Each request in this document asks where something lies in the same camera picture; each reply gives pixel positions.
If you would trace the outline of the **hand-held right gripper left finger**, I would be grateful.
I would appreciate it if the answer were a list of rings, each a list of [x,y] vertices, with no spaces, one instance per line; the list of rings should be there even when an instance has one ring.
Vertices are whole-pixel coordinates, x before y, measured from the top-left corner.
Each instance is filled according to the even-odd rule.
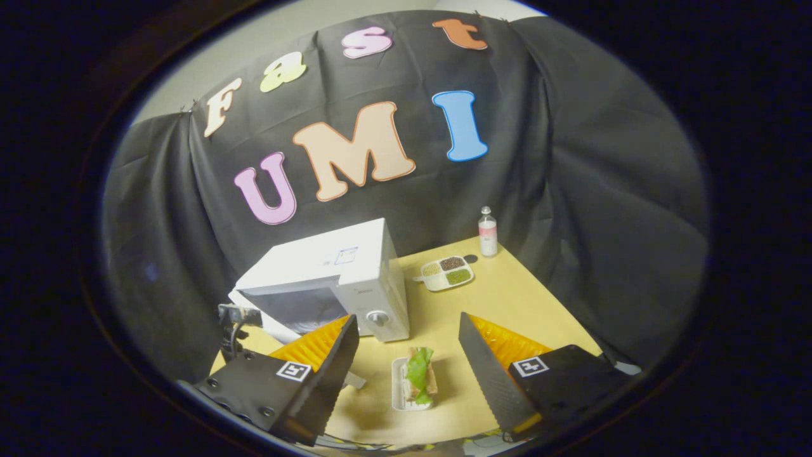
[[[345,315],[270,355],[238,352],[195,383],[193,396],[247,427],[314,446],[336,407],[359,340],[356,316]]]

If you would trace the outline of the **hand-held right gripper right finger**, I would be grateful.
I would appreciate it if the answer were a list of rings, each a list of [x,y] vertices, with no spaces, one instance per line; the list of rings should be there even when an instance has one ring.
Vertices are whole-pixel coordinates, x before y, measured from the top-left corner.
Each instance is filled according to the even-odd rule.
[[[574,426],[632,378],[578,345],[550,349],[466,312],[459,343],[508,439],[547,439]]]

